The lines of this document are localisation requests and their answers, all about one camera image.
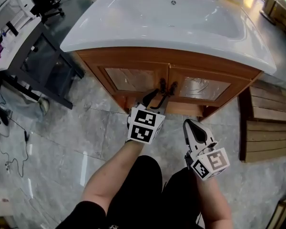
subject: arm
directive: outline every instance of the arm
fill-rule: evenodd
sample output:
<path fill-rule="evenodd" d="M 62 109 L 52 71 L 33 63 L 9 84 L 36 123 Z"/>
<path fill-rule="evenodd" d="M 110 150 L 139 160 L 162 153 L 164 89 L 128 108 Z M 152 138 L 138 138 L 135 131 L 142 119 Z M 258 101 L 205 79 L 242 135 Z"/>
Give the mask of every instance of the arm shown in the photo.
<path fill-rule="evenodd" d="M 201 201 L 201 214 L 206 229 L 232 229 L 232 215 L 227 200 L 221 193 L 215 178 L 197 179 Z"/>
<path fill-rule="evenodd" d="M 82 201 L 91 201 L 100 205 L 105 213 L 111 200 L 120 190 L 130 169 L 142 151 L 144 144 L 129 141 L 89 179 Z"/>

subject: wooden slat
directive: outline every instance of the wooden slat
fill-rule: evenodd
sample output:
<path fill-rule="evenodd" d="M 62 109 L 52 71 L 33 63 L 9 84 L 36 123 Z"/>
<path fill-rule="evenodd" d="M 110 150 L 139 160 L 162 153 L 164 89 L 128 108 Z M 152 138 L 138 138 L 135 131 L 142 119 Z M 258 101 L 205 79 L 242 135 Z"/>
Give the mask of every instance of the wooden slat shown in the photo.
<path fill-rule="evenodd" d="M 247 121 L 248 131 L 286 131 L 286 124 L 269 123 L 260 121 Z"/>
<path fill-rule="evenodd" d="M 277 101 L 280 103 L 286 103 L 286 97 L 285 96 L 272 94 L 270 92 L 267 92 L 264 89 L 260 89 L 260 88 L 256 88 L 256 87 L 251 86 L 250 87 L 250 93 L 252 96 L 255 96 L 255 97 L 262 97 L 262 98 L 274 100 L 274 101 Z"/>
<path fill-rule="evenodd" d="M 247 142 L 247 152 L 267 151 L 286 147 L 286 140 Z"/>
<path fill-rule="evenodd" d="M 278 94 L 270 93 L 264 89 L 257 88 L 254 86 L 250 87 L 250 93 L 252 96 L 255 96 L 255 97 L 262 97 L 265 99 L 274 100 L 274 101 L 286 104 L 286 96 L 283 95 L 282 93 L 280 95 L 278 95 Z"/>
<path fill-rule="evenodd" d="M 282 225 L 283 225 L 285 219 L 286 219 L 286 206 L 285 206 L 284 212 L 282 213 L 281 218 L 280 218 L 278 224 L 276 225 L 277 229 L 281 229 L 282 228 Z"/>
<path fill-rule="evenodd" d="M 286 148 L 260 152 L 247 152 L 245 162 L 256 162 L 286 155 Z"/>
<path fill-rule="evenodd" d="M 253 117 L 264 120 L 286 121 L 286 112 L 253 107 Z"/>
<path fill-rule="evenodd" d="M 252 86 L 260 89 L 264 89 L 269 93 L 277 94 L 277 95 L 282 95 L 282 89 L 278 86 L 272 85 L 267 82 L 263 82 L 261 80 L 255 81 Z"/>
<path fill-rule="evenodd" d="M 277 141 L 286 140 L 286 132 L 247 131 L 247 141 Z"/>
<path fill-rule="evenodd" d="M 249 87 L 240 93 L 239 97 L 240 108 L 240 150 L 239 160 L 245 161 L 247 152 L 247 119 L 253 116 L 253 108 L 251 103 L 251 95 Z"/>
<path fill-rule="evenodd" d="M 204 108 L 201 105 L 168 102 L 166 113 L 190 116 L 203 116 Z"/>
<path fill-rule="evenodd" d="M 285 103 L 280 103 L 277 101 L 273 101 L 273 100 L 269 100 L 269 99 L 265 99 L 261 97 L 252 96 L 252 106 L 286 112 Z"/>
<path fill-rule="evenodd" d="M 285 206 L 278 204 L 276 206 L 276 209 L 272 215 L 272 218 L 269 221 L 269 224 L 267 226 L 266 229 L 275 229 L 275 226 L 279 220 L 279 218 L 281 217 L 281 214 L 283 213 Z"/>

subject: black shorts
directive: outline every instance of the black shorts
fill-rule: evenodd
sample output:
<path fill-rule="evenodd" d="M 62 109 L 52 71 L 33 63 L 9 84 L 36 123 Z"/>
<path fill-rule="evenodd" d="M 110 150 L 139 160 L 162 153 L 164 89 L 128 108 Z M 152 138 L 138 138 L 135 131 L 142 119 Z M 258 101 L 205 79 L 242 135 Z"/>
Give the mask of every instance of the black shorts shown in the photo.
<path fill-rule="evenodd" d="M 79 203 L 57 229 L 193 229 L 200 213 L 196 177 L 187 168 L 162 191 L 162 173 L 149 156 L 140 156 L 110 203 L 107 216 L 97 204 Z"/>

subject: gray tile floor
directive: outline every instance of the gray tile floor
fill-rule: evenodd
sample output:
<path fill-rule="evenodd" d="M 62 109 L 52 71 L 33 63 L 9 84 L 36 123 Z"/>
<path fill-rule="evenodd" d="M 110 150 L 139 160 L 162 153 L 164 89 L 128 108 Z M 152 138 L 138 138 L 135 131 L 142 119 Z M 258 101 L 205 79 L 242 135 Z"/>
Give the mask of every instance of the gray tile floor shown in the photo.
<path fill-rule="evenodd" d="M 72 24 L 89 6 L 88 0 L 71 0 L 63 4 L 64 19 L 53 21 L 50 29 L 62 40 Z M 126 118 L 122 109 L 90 74 L 75 80 L 69 93 L 73 110 L 51 101 L 42 122 L 13 114 L 13 118 L 31 131 L 29 159 L 24 163 L 24 177 L 16 164 L 7 173 L 0 153 L 0 186 L 7 187 L 21 229 L 53 229 L 79 202 L 89 177 L 123 145 Z M 231 103 L 204 121 L 217 141 L 225 147 L 231 167 L 218 176 L 218 182 L 233 212 L 236 229 L 265 228 L 277 201 L 286 194 L 286 157 L 244 164 L 238 160 L 238 101 Z M 186 116 L 168 115 L 152 143 L 143 154 L 155 158 L 167 181 L 185 167 L 187 151 L 182 124 Z M 23 131 L 11 123 L 10 137 L 0 138 L 2 151 L 17 158 L 22 169 Z"/>

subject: sink countertop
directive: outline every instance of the sink countertop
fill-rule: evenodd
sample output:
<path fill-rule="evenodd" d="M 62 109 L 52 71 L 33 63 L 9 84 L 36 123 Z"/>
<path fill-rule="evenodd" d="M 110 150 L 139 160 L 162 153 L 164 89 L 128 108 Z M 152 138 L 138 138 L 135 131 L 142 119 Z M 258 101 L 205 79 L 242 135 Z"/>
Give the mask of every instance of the sink countertop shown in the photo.
<path fill-rule="evenodd" d="M 64 52 L 155 47 L 198 52 L 273 74 L 274 60 L 243 10 L 217 0 L 97 0 L 61 43 Z"/>

